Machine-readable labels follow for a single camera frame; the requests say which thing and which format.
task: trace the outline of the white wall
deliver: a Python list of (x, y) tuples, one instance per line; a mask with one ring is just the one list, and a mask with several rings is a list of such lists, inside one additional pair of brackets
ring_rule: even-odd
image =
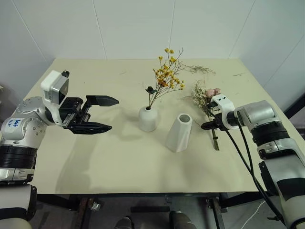
[(184, 58), (241, 58), (285, 110), (305, 91), (304, 7), (304, 0), (0, 0), (7, 88), (0, 96), (9, 113), (56, 57), (153, 59), (183, 46)]

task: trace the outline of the beige table surface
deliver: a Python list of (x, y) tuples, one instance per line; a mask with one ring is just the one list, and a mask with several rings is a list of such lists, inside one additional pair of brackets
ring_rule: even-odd
[[(39, 193), (158, 193), (255, 191), (253, 181), (225, 132), (217, 131), (220, 151), (212, 145), (211, 131), (199, 125), (208, 121), (189, 98), (197, 80), (207, 88), (219, 87), (235, 107), (267, 100), (278, 111), (289, 135), (301, 150), (305, 141), (279, 107), (240, 60), (184, 60), (202, 65), (216, 74), (182, 71), (183, 91), (167, 94), (154, 107), (160, 112), (158, 128), (150, 133), (138, 128), (138, 111), (148, 103), (145, 88), (154, 85), (152, 68), (157, 60), (68, 60), (56, 59), (26, 97), (41, 96), (40, 83), (51, 70), (67, 69), (69, 97), (108, 95), (120, 101), (112, 107), (93, 107), (92, 122), (112, 125), (109, 132), (74, 135), (58, 126), (47, 129), (38, 150), (33, 184)], [(193, 126), (187, 149), (173, 153), (164, 142), (174, 119), (188, 113)], [(231, 131), (246, 157), (238, 130)], [(263, 185), (261, 161), (252, 136), (245, 128), (255, 174)]]

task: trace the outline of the white ceramic vase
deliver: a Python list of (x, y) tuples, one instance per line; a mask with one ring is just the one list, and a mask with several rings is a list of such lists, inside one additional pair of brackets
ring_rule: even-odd
[(158, 111), (154, 108), (150, 110), (144, 106), (139, 111), (139, 128), (145, 132), (151, 132), (157, 128)]
[(179, 114), (168, 133), (165, 145), (173, 152), (186, 149), (189, 142), (192, 118), (188, 114)]

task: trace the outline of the vase opening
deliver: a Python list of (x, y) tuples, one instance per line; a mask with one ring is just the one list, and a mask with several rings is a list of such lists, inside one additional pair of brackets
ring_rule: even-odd
[(183, 123), (187, 123), (190, 121), (190, 117), (186, 114), (182, 114), (180, 115), (179, 120)]

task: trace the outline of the pink rose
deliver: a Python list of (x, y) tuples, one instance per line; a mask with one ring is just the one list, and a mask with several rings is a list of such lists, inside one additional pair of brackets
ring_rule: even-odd
[(208, 98), (212, 98), (212, 97), (214, 96), (214, 94), (215, 94), (214, 89), (209, 89), (209, 90), (206, 90), (206, 91), (205, 91), (205, 95), (206, 95), (206, 97), (208, 97)]
[(214, 88), (214, 95), (220, 94), (220, 88)]

